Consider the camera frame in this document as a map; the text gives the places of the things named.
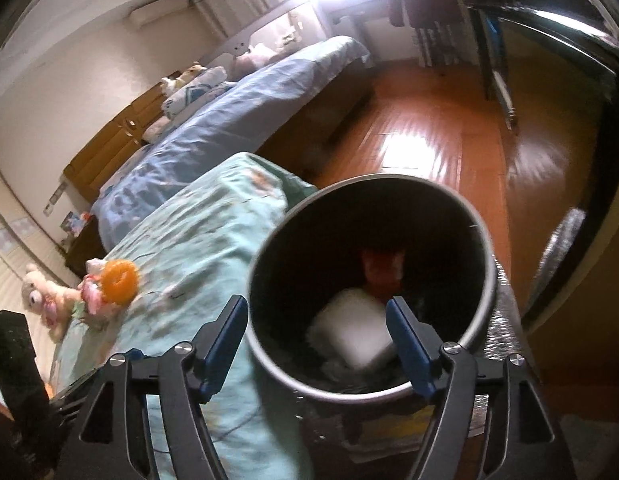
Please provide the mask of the wooden headboard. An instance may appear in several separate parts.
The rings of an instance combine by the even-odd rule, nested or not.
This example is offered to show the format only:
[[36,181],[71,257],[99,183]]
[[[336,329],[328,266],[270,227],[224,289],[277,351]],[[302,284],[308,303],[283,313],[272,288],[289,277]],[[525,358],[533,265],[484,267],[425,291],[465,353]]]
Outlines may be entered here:
[[107,122],[63,169],[63,175],[87,203],[145,141],[146,130],[163,116],[161,84],[155,84]]

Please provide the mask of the white black trash bin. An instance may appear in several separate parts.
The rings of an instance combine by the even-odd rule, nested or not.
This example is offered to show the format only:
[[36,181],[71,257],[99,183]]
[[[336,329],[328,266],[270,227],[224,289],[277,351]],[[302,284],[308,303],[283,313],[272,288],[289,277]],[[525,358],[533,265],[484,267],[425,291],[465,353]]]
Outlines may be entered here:
[[247,340],[280,385],[341,405],[413,394],[390,341],[385,306],[468,350],[483,344],[496,296],[491,235],[469,200],[405,174],[324,188],[285,215],[250,273]]

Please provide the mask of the white wall air conditioner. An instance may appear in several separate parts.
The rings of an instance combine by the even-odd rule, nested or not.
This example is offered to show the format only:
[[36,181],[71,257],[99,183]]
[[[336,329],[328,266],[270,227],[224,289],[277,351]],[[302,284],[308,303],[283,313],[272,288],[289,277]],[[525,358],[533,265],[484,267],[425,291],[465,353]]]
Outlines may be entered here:
[[135,28],[142,28],[165,16],[187,10],[189,0],[154,0],[133,10],[128,15],[128,21]]

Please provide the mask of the blue white pillow stack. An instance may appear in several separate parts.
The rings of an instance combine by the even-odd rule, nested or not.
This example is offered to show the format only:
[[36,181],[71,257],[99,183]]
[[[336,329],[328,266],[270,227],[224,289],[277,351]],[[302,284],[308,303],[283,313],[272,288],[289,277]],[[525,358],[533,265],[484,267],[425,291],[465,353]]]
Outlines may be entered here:
[[201,107],[205,107],[236,86],[230,81],[223,66],[207,68],[206,71],[193,81],[180,88],[172,96],[162,96],[161,113],[145,128],[142,142],[157,143],[162,136],[166,136],[195,114]]

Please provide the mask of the dark wooden nightstand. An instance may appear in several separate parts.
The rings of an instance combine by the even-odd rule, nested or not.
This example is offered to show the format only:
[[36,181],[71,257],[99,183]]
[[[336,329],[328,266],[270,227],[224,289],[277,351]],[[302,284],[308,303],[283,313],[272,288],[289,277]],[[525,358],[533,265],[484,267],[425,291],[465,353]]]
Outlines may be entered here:
[[64,264],[76,276],[86,274],[86,262],[93,258],[102,259],[107,251],[102,246],[98,231],[98,220],[90,218],[78,237],[71,243]]

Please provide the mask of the red snack wrapper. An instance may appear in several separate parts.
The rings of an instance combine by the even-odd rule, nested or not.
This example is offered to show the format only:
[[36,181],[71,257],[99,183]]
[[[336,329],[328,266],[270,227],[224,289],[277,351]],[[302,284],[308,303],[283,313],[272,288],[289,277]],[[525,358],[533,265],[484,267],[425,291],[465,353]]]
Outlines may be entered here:
[[405,252],[360,252],[363,263],[364,289],[369,295],[386,304],[394,296],[402,295]]

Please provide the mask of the black sideboard cabinet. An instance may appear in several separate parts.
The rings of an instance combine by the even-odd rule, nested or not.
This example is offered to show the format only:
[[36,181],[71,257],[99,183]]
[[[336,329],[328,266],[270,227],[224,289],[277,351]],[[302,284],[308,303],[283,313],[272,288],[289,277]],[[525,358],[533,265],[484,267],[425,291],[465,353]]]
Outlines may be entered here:
[[463,0],[499,104],[511,285],[525,326],[559,295],[619,187],[619,37],[594,0]]

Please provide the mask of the grey bed guard rail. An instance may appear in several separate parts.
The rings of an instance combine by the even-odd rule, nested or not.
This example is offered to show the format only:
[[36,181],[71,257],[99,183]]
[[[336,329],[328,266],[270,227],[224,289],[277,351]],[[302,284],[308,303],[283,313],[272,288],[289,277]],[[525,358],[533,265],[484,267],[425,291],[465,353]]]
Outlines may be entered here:
[[203,55],[198,63],[207,68],[223,66],[227,78],[238,81],[328,37],[314,4],[285,0]]

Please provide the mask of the plush toys on pillows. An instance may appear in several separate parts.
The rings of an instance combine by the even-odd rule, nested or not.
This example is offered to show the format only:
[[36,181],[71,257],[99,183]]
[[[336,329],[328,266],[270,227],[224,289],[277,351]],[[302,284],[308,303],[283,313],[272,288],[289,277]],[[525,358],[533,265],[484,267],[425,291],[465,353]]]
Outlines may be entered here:
[[177,90],[189,84],[189,82],[196,79],[198,76],[203,74],[206,71],[206,68],[199,63],[192,64],[190,67],[186,68],[183,72],[178,75],[171,75],[167,77],[163,77],[161,79],[160,88],[163,96],[168,98],[172,96]]

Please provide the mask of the bed with blue sheet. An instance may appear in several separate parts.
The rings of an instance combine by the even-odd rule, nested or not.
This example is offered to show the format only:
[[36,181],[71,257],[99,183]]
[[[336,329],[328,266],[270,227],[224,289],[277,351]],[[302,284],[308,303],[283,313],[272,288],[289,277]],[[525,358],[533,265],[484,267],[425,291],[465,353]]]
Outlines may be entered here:
[[352,37],[317,42],[240,80],[183,125],[168,128],[159,142],[116,171],[93,204],[104,249],[111,250],[151,212],[226,158],[256,152],[347,66],[367,58],[368,49]]

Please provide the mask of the white foam block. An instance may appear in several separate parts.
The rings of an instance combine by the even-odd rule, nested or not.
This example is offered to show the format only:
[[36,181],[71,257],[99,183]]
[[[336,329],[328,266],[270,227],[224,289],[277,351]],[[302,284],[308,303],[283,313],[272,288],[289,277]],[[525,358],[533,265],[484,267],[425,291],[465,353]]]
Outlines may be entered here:
[[306,339],[323,358],[356,373],[378,370],[396,353],[385,307],[360,288],[335,295],[311,322]]

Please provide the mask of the orange white plastic bag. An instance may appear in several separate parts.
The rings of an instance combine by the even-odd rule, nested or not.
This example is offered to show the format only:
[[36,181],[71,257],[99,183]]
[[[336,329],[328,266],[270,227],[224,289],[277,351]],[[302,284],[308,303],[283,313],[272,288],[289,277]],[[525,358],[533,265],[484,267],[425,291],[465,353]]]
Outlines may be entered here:
[[102,328],[118,315],[120,306],[110,302],[101,289],[101,273],[106,266],[104,259],[93,258],[86,261],[86,275],[78,291],[81,293],[80,319],[90,327]]

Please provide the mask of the cream teddy bear pink heart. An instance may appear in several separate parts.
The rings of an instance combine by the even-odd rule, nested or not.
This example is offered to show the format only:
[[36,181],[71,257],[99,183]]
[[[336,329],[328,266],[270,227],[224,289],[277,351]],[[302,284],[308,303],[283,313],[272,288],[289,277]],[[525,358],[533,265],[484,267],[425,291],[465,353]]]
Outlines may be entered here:
[[48,280],[35,263],[29,263],[21,296],[25,309],[40,317],[50,339],[59,344],[66,336],[75,306],[82,300],[80,291]]

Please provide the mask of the floral teal tablecloth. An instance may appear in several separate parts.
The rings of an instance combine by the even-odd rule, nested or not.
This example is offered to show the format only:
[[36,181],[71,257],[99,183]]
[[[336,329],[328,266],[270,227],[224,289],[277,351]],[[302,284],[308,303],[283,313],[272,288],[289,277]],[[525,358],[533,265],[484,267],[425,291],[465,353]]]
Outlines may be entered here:
[[[108,257],[132,260],[139,291],[102,330],[74,320],[52,364],[57,390],[136,348],[160,356],[248,293],[251,262],[289,209],[314,185],[259,156],[239,153],[203,174],[135,226]],[[311,479],[296,402],[240,344],[223,389],[203,405],[232,479]]]

